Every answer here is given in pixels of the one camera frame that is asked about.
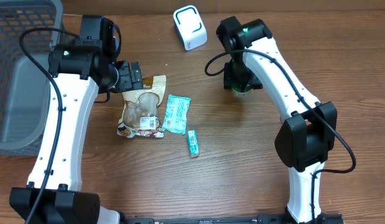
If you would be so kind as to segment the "green lid jar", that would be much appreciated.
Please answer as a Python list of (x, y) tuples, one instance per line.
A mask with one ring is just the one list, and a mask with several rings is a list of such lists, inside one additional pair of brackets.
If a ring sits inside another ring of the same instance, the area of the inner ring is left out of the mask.
[(248, 95), (252, 91), (252, 89), (250, 87), (246, 88), (246, 89), (240, 89), (240, 88), (236, 88), (235, 86), (233, 86), (232, 91), (233, 91), (233, 94), (235, 96), (243, 97), (243, 96)]

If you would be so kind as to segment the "brown Pantree snack pouch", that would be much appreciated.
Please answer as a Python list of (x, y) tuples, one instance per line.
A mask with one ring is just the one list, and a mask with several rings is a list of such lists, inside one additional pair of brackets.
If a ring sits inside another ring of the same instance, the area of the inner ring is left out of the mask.
[(117, 134), (127, 138), (163, 138), (158, 107), (164, 99), (167, 84), (165, 75), (142, 79), (142, 89), (122, 93), (124, 108), (118, 122)]

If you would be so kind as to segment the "mint green wipes pack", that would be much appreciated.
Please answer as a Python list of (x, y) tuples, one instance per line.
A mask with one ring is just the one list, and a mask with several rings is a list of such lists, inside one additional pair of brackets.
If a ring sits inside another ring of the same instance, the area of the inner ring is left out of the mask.
[(169, 95), (163, 122), (164, 131), (175, 134), (187, 132), (187, 113), (191, 99), (183, 96)]

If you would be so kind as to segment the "Kleenex tissue pocket pack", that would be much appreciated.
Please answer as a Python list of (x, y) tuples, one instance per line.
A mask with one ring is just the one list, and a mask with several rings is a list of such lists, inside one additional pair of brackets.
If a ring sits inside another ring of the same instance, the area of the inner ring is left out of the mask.
[(198, 157), (199, 152), (199, 146), (198, 146), (198, 139), (197, 139), (197, 133), (195, 130), (189, 130), (187, 132), (187, 138), (188, 138), (188, 147), (190, 151), (191, 157)]

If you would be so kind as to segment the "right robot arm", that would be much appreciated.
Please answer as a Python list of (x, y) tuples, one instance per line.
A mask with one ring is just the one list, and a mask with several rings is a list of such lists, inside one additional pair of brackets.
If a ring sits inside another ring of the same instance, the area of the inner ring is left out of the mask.
[(224, 88), (240, 95), (265, 89), (280, 115), (274, 145), (289, 169), (289, 201), (276, 222), (341, 223), (340, 216), (326, 215), (319, 206), (319, 170), (334, 146), (336, 108), (301, 84), (262, 20), (241, 24), (232, 16), (220, 22), (216, 35), (231, 55), (222, 69)]

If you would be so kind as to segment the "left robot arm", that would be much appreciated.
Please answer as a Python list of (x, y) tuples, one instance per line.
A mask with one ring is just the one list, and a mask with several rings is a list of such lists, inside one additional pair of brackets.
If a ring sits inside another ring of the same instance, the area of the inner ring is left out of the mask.
[(91, 109), (99, 94), (140, 90), (137, 62), (118, 60), (121, 32), (110, 19), (84, 15), (80, 32), (49, 53), (49, 111), (38, 158), (12, 209), (26, 223), (124, 223), (97, 194), (81, 191), (81, 158)]

